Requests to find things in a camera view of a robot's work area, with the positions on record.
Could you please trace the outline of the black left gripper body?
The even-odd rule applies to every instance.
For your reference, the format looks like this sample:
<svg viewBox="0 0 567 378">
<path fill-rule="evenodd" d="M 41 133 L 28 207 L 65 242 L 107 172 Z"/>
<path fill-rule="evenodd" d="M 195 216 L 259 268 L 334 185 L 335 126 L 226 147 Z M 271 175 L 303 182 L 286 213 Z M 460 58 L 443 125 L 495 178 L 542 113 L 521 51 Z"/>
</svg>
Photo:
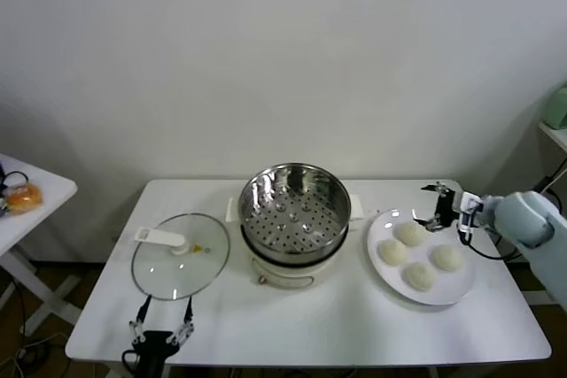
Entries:
<svg viewBox="0 0 567 378">
<path fill-rule="evenodd" d="M 134 372 L 135 378 L 160 378 L 166 360 L 177 353 L 177 344 L 171 331 L 145 331 L 144 341 L 134 343 L 133 349 L 138 356 Z"/>
</svg>

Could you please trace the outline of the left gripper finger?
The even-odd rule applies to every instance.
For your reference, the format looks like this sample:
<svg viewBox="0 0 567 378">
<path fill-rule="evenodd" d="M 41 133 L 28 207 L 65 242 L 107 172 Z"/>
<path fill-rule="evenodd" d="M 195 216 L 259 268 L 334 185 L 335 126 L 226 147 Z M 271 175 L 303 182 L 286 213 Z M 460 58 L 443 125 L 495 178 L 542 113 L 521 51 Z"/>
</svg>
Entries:
<svg viewBox="0 0 567 378">
<path fill-rule="evenodd" d="M 130 332 L 132 334 L 133 345 L 143 343 L 145 341 L 144 320 L 148 312 L 150 303 L 151 303 L 151 295 L 148 295 L 142 306 L 138 309 L 136 318 L 128 323 Z"/>
<path fill-rule="evenodd" d="M 172 336 L 171 343 L 176 346 L 183 346 L 190 338 L 194 331 L 193 324 L 193 310 L 192 310 L 192 297 L 189 298 L 185 314 L 183 316 L 183 323 L 178 327 Z"/>
</svg>

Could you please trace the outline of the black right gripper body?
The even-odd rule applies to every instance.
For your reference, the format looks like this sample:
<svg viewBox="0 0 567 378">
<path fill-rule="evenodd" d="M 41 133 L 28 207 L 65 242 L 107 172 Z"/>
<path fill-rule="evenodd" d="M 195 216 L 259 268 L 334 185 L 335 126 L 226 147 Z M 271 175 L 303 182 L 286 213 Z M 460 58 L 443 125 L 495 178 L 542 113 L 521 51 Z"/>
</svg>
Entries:
<svg viewBox="0 0 567 378">
<path fill-rule="evenodd" d="M 438 228 L 450 228 L 453 222 L 459 219 L 462 212 L 461 201 L 461 191 L 444 190 L 438 192 L 435 207 L 435 223 Z"/>
</svg>

